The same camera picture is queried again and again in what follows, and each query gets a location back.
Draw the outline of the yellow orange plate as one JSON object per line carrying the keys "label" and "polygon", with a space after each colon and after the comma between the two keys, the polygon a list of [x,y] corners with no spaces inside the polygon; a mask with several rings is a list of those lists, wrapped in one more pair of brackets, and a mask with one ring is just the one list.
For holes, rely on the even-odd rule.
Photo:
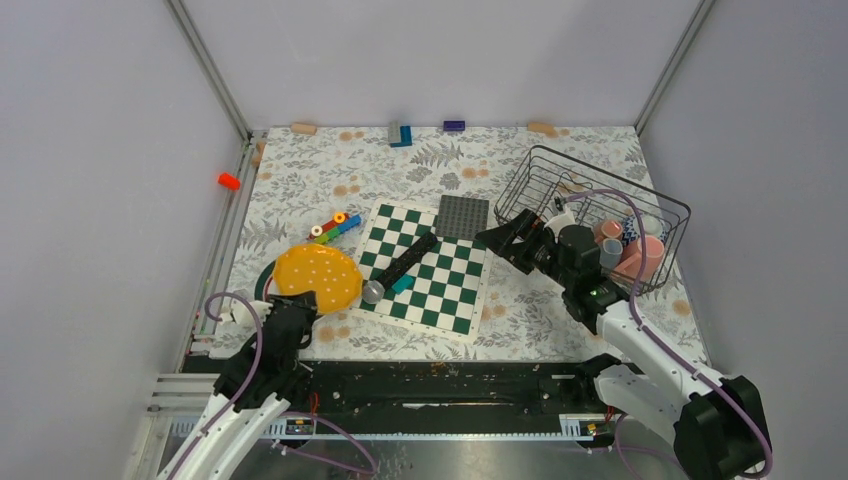
{"label": "yellow orange plate", "polygon": [[363,288],[363,276],[351,257],[314,243],[293,246],[280,255],[272,278],[284,296],[314,292],[320,315],[349,308]]}

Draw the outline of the blue grey cup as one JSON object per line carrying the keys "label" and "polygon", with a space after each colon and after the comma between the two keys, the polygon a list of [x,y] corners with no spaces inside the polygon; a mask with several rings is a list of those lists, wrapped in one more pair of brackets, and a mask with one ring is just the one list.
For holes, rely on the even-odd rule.
{"label": "blue grey cup", "polygon": [[617,238],[605,238],[599,244],[599,263],[602,268],[614,270],[620,263],[623,255],[623,245]]}

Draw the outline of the blue white patterned bowl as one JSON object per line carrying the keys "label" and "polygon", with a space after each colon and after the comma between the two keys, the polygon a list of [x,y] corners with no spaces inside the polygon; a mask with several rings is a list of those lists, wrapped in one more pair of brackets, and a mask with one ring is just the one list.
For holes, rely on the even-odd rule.
{"label": "blue white patterned bowl", "polygon": [[625,217],[622,222],[622,235],[620,241],[624,247],[637,241],[640,235],[653,236],[663,244],[667,242],[668,230],[665,222],[652,215],[642,215],[640,220],[635,215]]}

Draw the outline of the large pink mug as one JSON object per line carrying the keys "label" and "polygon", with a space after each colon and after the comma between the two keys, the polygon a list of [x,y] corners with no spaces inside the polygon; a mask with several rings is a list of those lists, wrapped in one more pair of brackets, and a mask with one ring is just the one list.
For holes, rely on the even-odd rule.
{"label": "large pink mug", "polygon": [[643,249],[640,238],[626,246],[621,261],[614,271],[635,279],[644,264],[645,268],[640,279],[642,282],[647,282],[662,263],[665,255],[665,244],[656,237],[646,236],[645,246],[646,248]]}

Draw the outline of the white plate green rim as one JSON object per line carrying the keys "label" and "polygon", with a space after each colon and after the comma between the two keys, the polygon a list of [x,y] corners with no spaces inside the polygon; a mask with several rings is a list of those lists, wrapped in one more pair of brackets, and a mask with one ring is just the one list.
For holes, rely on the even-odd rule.
{"label": "white plate green rim", "polygon": [[266,297],[270,290],[271,282],[273,280],[273,271],[275,268],[275,264],[275,261],[271,261],[261,271],[254,286],[254,298],[256,300],[266,300]]}

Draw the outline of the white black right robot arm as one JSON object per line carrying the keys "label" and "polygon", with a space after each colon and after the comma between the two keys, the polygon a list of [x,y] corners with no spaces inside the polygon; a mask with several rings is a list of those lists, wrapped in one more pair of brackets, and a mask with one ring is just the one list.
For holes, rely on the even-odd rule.
{"label": "white black right robot arm", "polygon": [[609,356],[588,361],[588,375],[573,386],[579,407],[597,412],[608,405],[639,421],[672,446],[692,479],[769,474],[773,449],[756,386],[686,359],[643,320],[634,296],[602,269],[590,228],[554,231],[526,209],[475,239],[519,271],[538,271],[563,287],[571,317],[638,368],[633,373]]}

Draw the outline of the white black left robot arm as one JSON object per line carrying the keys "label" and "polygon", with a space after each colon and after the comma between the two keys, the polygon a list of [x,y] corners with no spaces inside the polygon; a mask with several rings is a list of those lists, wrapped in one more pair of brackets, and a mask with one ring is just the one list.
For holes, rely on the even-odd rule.
{"label": "white black left robot arm", "polygon": [[270,295],[269,302],[261,302],[218,292],[204,310],[222,322],[223,313],[211,310],[219,298],[240,303],[255,333],[224,362],[198,423],[159,479],[229,479],[277,417],[309,401],[308,369],[300,364],[299,351],[310,344],[320,317],[317,294]]}

